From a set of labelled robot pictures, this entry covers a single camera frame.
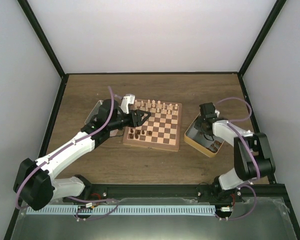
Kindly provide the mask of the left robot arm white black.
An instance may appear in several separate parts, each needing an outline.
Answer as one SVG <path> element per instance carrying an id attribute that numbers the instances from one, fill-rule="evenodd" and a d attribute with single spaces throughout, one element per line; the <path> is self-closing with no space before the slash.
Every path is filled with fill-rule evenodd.
<path id="1" fill-rule="evenodd" d="M 40 210 L 50 201 L 76 197 L 87 202 L 92 196 L 92 184 L 83 176 L 58 179 L 57 176 L 74 161 L 93 151 L 110 138 L 111 132 L 125 127 L 142 126 L 151 116 L 149 111 L 129 109 L 131 101 L 122 105 L 114 99 L 100 100 L 88 115 L 85 125 L 67 143 L 36 160 L 23 160 L 19 166 L 13 190 L 16 199 L 33 210 Z"/>

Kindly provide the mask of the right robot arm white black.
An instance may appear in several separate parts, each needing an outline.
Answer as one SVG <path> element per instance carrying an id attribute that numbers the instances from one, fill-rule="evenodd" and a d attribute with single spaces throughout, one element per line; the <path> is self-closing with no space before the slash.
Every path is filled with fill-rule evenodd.
<path id="1" fill-rule="evenodd" d="M 276 170 L 267 135 L 236 125 L 252 115 L 251 106 L 246 105 L 247 117 L 228 119 L 220 115 L 215 103 L 203 103 L 194 121 L 194 129 L 204 137 L 202 146 L 207 152 L 216 154 L 225 142 L 233 147 L 233 168 L 217 176 L 211 186 L 213 198 L 219 202 L 226 200 L 234 189 L 271 175 Z"/>

